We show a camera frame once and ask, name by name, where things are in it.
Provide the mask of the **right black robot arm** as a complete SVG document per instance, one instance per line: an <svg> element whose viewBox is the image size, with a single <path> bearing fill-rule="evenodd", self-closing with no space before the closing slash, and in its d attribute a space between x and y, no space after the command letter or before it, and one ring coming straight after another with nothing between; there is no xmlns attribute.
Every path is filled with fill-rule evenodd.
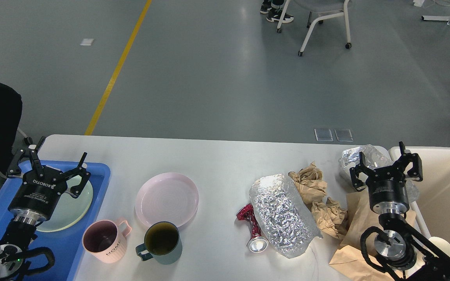
<svg viewBox="0 0 450 281"><path fill-rule="evenodd" d="M410 209L406 181L423 180L420 156L399 142L400 157L387 167L370 169L365 155L350 168L352 186L368 190L370 210L380 226L371 226L360 238L361 254L373 269L395 281L450 281L450 256L407 223Z"/></svg>

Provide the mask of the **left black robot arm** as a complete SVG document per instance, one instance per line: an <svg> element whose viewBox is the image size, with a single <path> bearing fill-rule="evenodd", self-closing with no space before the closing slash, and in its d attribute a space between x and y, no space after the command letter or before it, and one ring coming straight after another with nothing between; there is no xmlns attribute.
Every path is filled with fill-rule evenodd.
<svg viewBox="0 0 450 281"><path fill-rule="evenodd" d="M14 217L0 239L0 281L21 281L55 265L50 248L29 248L37 238L36 227L50 220L63 194L78 198L91 176L83 167L87 153L69 171L41 164L38 152L44 141L41 137L37 145L20 149L7 169L8 178L16 177L21 173L20 160L30 160L31 170L23 174L23 182L8 207Z"/></svg>

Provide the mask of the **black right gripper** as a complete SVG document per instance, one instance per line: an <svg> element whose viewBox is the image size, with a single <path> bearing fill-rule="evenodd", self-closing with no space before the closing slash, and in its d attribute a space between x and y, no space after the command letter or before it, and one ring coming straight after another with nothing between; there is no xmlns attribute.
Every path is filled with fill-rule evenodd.
<svg viewBox="0 0 450 281"><path fill-rule="evenodd" d="M365 165L365 154L359 152L359 162L350 168L352 186L356 191L364 190L360 174L368 176L366 185L370 210L375 213L406 213L410 209L409 198L405 188L405 179L423 181L423 163L418 153L406 150L405 144L399 142L400 157L392 168L370 169Z"/></svg>

